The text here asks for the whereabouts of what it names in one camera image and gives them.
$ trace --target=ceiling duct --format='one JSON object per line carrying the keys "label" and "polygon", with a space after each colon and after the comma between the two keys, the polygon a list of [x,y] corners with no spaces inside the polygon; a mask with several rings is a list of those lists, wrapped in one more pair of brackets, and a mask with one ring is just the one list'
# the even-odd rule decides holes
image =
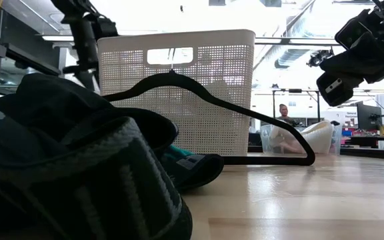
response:
{"label": "ceiling duct", "polygon": [[[208,0],[208,6],[226,6],[234,1],[241,0]],[[265,7],[281,7],[282,0],[259,0]]]}
{"label": "ceiling duct", "polygon": [[359,4],[359,5],[374,5],[372,0],[334,0],[334,4]]}
{"label": "ceiling duct", "polygon": [[[282,37],[303,36],[305,32],[304,25],[306,22],[306,16],[310,14],[311,8],[315,1],[316,0],[309,0],[303,2],[303,8],[301,9],[301,12],[296,15],[290,22],[288,22],[286,30],[282,33]],[[262,68],[264,64],[268,64],[267,66],[272,67],[272,63],[278,60],[278,58],[280,58],[282,54],[289,49],[289,47],[283,45],[267,45],[266,47],[266,52],[264,53],[265,49],[263,49],[260,53],[260,55],[263,56],[254,66],[254,71],[257,69],[264,71]]]}
{"label": "ceiling duct", "polygon": [[288,49],[280,58],[275,60],[275,67],[278,69],[287,69],[308,51],[308,49]]}

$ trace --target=person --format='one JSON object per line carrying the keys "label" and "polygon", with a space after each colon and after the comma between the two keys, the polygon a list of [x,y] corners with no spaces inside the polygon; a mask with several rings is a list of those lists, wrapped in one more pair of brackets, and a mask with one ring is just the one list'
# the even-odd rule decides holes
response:
{"label": "person", "polygon": [[278,120],[282,120],[290,125],[295,124],[295,121],[288,116],[288,107],[285,104],[279,105],[279,112],[281,116],[277,118]]}

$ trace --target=teal fabric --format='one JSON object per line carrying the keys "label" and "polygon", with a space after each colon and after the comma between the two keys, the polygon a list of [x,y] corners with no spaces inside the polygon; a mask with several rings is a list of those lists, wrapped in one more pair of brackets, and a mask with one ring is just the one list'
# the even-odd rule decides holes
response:
{"label": "teal fabric", "polygon": [[193,154],[194,153],[188,150],[180,149],[174,145],[170,145],[168,149],[165,151],[163,158],[164,160],[177,161],[179,159],[182,159],[186,156],[193,155]]}

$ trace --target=metal pole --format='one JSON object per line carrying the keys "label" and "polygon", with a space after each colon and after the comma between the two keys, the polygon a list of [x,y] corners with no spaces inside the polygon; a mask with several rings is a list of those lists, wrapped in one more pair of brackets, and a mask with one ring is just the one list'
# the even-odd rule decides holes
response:
{"label": "metal pole", "polygon": [[319,91],[317,92],[318,123],[321,121],[321,109],[319,108]]}
{"label": "metal pole", "polygon": [[273,118],[275,118],[275,92],[276,92],[276,90],[273,90],[273,91],[272,91]]}

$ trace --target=wooden tabletop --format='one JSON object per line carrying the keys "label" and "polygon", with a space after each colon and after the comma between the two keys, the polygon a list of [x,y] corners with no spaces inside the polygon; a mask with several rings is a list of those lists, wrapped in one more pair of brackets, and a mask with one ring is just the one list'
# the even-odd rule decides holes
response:
{"label": "wooden tabletop", "polygon": [[310,167],[226,166],[184,196],[194,240],[384,239],[384,160],[318,156]]}

